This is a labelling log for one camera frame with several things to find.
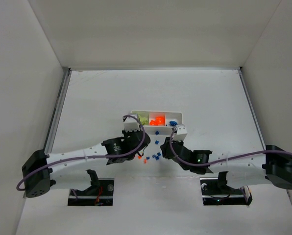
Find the orange dish lego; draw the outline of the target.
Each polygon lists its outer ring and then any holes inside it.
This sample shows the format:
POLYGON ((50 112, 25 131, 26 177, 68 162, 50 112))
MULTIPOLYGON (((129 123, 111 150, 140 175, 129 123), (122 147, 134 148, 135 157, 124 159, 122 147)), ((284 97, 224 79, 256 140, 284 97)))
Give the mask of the orange dish lego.
POLYGON ((158 123, 158 125, 165 125, 165 117, 164 116, 156 117, 155 121, 158 123))
POLYGON ((156 120, 151 120, 151 121, 149 122, 149 125, 150 125, 150 126, 158 126, 159 123, 158 123, 156 120))

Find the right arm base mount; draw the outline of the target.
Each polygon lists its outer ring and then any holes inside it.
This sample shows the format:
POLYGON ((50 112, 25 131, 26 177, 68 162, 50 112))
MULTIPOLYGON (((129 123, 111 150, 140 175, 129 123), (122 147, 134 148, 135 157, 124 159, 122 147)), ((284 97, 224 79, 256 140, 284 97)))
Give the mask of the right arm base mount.
POLYGON ((202 202, 204 206, 249 206, 253 200, 248 186, 232 188, 227 185, 227 172, 217 178, 200 178, 202 202))

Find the light green lego brick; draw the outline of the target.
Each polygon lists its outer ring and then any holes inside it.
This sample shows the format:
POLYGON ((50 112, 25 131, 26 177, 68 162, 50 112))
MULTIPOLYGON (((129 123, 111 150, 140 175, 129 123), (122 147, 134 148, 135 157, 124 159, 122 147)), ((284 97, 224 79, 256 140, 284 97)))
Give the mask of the light green lego brick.
POLYGON ((144 116, 139 116, 141 125, 148 125, 148 118, 144 116))

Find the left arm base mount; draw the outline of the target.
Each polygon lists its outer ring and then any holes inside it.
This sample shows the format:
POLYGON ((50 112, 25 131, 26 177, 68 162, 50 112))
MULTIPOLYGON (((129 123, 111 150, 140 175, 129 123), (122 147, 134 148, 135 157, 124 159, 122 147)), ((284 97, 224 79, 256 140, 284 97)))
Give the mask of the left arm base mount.
POLYGON ((114 178, 99 178, 94 170, 87 170, 90 185, 84 190, 70 189, 68 206, 113 206, 114 178))

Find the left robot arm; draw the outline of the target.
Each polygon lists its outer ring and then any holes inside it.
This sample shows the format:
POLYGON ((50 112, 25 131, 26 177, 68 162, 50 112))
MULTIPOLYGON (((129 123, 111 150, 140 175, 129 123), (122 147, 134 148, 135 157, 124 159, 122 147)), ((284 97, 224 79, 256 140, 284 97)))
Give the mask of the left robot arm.
POLYGON ((18 183, 27 198, 39 197, 51 189, 86 190, 98 184, 96 167, 131 161, 150 144, 143 131, 126 132, 97 145, 65 153, 46 154, 36 150, 22 166, 18 183))

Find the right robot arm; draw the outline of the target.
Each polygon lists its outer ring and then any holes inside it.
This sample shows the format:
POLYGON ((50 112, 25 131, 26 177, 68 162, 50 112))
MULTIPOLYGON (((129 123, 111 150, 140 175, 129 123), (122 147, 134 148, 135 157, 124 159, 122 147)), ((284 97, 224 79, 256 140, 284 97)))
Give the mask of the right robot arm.
POLYGON ((184 171, 198 175, 218 174, 219 187, 272 184, 292 190, 292 153, 275 145, 229 157, 214 155, 210 150, 189 150, 183 141, 167 137, 160 149, 164 158, 173 160, 184 171))

